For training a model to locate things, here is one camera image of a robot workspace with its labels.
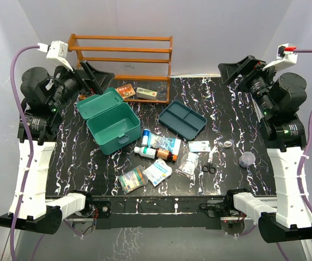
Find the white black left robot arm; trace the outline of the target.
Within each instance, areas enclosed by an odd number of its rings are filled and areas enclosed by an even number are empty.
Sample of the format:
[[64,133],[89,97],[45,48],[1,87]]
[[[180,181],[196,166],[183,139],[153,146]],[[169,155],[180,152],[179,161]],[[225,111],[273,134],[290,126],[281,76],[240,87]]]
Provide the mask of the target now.
[[81,69],[72,70],[58,66],[53,75],[43,67],[33,67],[21,77],[20,162],[14,199],[9,211],[0,216],[1,227],[54,234],[68,216],[77,212],[88,217],[94,211],[90,194],[80,190],[46,203],[50,159],[63,121],[61,110],[79,94],[102,94],[115,78],[85,60],[80,64]]

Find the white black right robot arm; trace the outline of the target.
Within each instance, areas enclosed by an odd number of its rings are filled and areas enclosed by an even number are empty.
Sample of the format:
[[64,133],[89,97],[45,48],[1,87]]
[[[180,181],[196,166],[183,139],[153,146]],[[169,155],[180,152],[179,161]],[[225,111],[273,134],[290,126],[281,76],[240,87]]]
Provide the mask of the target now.
[[246,214],[267,243],[312,239],[312,207],[308,201],[303,163],[310,132],[297,111],[307,98],[305,79],[292,72],[276,76],[278,63],[249,55],[237,63],[220,63],[223,84],[238,77],[238,90],[250,94],[261,111],[260,134],[270,158],[277,207],[254,197],[247,189],[228,190],[221,209],[229,215]]

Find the blue white mask packet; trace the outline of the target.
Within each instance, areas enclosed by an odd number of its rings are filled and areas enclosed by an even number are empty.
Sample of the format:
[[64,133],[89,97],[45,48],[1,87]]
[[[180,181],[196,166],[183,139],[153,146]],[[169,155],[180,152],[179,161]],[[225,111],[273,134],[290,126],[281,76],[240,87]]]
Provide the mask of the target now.
[[181,140],[177,138],[169,138],[151,133],[148,138],[148,146],[152,148],[162,148],[170,151],[174,155],[179,155]]

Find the blue divided tray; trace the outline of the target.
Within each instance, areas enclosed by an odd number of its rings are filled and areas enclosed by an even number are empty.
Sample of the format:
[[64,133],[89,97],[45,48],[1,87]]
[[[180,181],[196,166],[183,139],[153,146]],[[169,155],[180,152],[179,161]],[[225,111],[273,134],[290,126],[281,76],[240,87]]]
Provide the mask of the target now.
[[159,122],[192,141],[207,124],[207,119],[179,101],[170,103],[159,115]]

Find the white green-label bottle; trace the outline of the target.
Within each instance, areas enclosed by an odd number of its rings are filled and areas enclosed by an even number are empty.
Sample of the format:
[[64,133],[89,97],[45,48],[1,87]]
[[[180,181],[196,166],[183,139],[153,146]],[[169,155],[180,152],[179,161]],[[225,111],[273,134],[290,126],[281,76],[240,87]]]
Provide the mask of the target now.
[[134,153],[139,154],[142,157],[154,159],[156,157],[157,150],[149,147],[135,147]]

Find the brown orange-label bottle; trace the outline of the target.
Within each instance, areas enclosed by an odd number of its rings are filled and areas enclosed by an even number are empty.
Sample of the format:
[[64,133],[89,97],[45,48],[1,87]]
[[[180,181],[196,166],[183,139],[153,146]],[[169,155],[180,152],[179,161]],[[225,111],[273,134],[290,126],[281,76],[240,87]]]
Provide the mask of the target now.
[[156,157],[160,158],[164,161],[172,161],[172,162],[175,162],[178,158],[177,155],[171,153],[168,150],[162,149],[162,148],[156,149]]

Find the green orange gauze packet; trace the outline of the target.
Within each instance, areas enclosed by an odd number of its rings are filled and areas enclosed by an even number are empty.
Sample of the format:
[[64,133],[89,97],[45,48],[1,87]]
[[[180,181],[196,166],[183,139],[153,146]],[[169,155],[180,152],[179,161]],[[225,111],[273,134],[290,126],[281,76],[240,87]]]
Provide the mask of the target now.
[[125,195],[147,185],[148,178],[143,173],[144,170],[145,169],[139,165],[118,177],[118,181]]

